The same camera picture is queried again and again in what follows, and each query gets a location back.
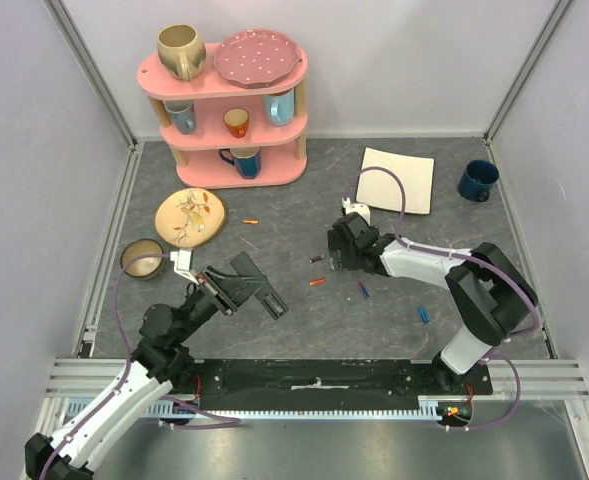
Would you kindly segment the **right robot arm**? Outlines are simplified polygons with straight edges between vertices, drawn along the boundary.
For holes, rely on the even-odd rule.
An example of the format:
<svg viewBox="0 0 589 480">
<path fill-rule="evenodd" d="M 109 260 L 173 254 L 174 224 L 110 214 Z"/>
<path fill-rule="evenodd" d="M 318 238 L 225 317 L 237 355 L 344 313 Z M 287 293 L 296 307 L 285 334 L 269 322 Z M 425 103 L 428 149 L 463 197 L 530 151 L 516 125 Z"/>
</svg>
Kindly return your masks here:
<svg viewBox="0 0 589 480">
<path fill-rule="evenodd" d="M 541 326 L 538 298 L 500 248 L 445 249 L 382 235 L 365 218 L 349 213 L 327 231 L 331 266 L 390 278 L 409 278 L 450 292 L 463 326 L 433 360 L 432 381 L 457 392 L 468 371 L 495 347 Z"/>
</svg>

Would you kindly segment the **black remote control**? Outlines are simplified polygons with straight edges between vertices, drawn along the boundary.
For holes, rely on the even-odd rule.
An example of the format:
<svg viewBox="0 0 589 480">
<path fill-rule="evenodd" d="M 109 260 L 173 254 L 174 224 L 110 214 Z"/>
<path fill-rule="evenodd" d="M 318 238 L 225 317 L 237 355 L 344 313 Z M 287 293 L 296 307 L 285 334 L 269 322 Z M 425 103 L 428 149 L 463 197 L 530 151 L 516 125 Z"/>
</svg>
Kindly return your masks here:
<svg viewBox="0 0 589 480">
<path fill-rule="evenodd" d="M 230 261 L 238 276 L 240 289 L 232 296 L 233 302 L 241 306 L 250 297 L 255 297 L 274 320 L 280 319 L 289 307 L 271 285 L 267 276 L 258 268 L 247 252 L 243 251 Z"/>
</svg>

